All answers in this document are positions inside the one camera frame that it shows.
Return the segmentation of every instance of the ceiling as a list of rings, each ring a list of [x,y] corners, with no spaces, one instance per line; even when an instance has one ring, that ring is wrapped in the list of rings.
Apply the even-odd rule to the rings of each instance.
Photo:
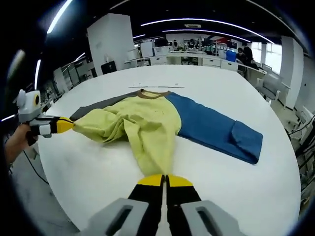
[[[129,15],[133,36],[141,34],[146,34],[147,37],[160,36],[163,35],[161,32],[163,30],[184,29],[184,24],[189,23],[200,24],[203,30],[219,31],[250,41],[265,42],[264,39],[242,29],[212,22],[174,21],[140,26],[143,23],[163,19],[203,18],[248,28],[276,43],[281,42],[281,35],[296,37],[278,19],[247,0],[129,0],[110,10],[121,1],[73,0],[47,38],[45,38],[46,31],[64,1],[19,1],[18,7],[14,1],[11,2],[15,21],[6,29],[8,35],[11,35],[8,44],[12,45],[11,54],[22,48],[29,55],[29,69],[24,73],[25,81],[33,80],[35,64],[39,58],[42,59],[40,82],[43,83],[52,77],[54,69],[75,60],[83,52],[91,57],[86,29],[109,12]],[[284,12],[290,17],[285,17],[275,5],[268,4],[269,1],[255,0],[255,2],[263,5],[276,16],[281,16],[286,22],[290,22],[292,18],[296,19],[296,10],[299,9],[299,6],[291,7],[290,3],[286,2]],[[36,5],[36,9],[33,9],[31,14],[25,11],[33,5]],[[295,20],[294,23],[299,26],[298,29],[302,29],[303,20]]]

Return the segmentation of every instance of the white table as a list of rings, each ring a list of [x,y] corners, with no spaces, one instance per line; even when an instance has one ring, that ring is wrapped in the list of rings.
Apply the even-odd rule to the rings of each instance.
[[[177,137],[173,174],[190,180],[201,199],[213,201],[235,217],[243,233],[287,233],[298,219],[300,206],[300,178],[293,148],[276,114],[236,72],[187,65],[122,70],[81,83],[64,94],[47,114],[68,117],[80,106],[134,91],[128,88],[133,83],[156,85],[157,81],[164,85],[180,83],[185,88],[171,90],[264,136],[256,165]],[[80,230],[106,205],[127,198],[143,177],[127,142],[101,145],[70,130],[50,139],[40,137],[38,143],[49,184]]]

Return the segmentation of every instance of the white pillar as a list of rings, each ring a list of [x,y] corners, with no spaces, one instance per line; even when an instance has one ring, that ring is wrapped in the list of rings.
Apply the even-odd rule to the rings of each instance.
[[[283,83],[291,89],[280,101],[288,108],[293,109],[299,95],[303,78],[303,49],[294,38],[282,36],[282,62],[280,75]]]
[[[261,44],[260,64],[266,64],[267,44]]]
[[[134,49],[130,16],[109,13],[88,27],[89,45],[97,76],[106,55],[114,61],[117,70],[130,68],[125,64],[129,50]]]
[[[54,80],[56,82],[57,88],[59,92],[68,92],[68,86],[65,82],[63,71],[59,67],[57,70],[54,71]]]

